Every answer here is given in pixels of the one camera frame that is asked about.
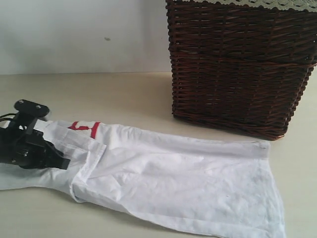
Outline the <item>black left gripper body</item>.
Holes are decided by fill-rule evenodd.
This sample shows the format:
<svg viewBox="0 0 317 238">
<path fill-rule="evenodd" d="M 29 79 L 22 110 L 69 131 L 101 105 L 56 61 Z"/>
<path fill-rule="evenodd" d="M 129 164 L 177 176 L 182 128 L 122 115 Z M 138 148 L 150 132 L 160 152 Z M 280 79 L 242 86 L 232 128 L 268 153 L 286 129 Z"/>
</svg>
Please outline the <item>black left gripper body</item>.
<svg viewBox="0 0 317 238">
<path fill-rule="evenodd" d="M 44 148 L 43 133 L 34 129 L 38 120 L 24 113 L 9 113 L 0 117 L 8 122 L 0 129 L 0 162 L 16 165 L 23 169 L 42 169 Z"/>
</svg>

